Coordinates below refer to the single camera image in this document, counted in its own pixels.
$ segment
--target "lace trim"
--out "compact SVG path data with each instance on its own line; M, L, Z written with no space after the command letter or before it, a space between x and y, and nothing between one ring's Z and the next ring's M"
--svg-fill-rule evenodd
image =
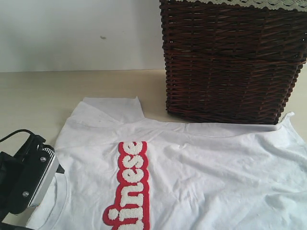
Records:
M228 5L254 6L256 8L267 7L270 10L285 9L288 11L297 10L307 12L307 0L187 0L190 2L212 2L214 4L226 3Z

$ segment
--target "basket weave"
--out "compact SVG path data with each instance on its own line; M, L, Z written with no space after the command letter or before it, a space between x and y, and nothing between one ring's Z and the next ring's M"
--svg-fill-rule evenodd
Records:
M170 114L276 124L307 57L307 13L160 0Z

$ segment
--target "screw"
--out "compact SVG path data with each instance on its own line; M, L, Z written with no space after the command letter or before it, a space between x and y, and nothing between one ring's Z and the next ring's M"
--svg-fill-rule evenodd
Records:
M46 157L41 157L41 158L40 158L40 161L41 161L41 162L45 162L46 160L47 160Z
M27 196L29 196L29 192L27 191L23 192L23 197L27 197Z

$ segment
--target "wire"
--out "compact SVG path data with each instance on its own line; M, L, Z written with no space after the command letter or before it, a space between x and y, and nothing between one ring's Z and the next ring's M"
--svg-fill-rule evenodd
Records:
M19 130L16 130L14 132L12 132L11 134L7 135L6 137L0 139L0 142L3 142L5 141L6 139L10 138L11 136L14 136L15 134L17 133L22 133L22 132L25 132L25 133L28 133L30 135L34 135L34 133L32 133L30 130L28 129L19 129Z

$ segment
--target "wicker basket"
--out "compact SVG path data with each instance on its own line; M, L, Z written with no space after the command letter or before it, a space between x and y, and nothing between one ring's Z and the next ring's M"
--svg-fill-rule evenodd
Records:
M276 124L307 57L307 13L160 0L167 110Z

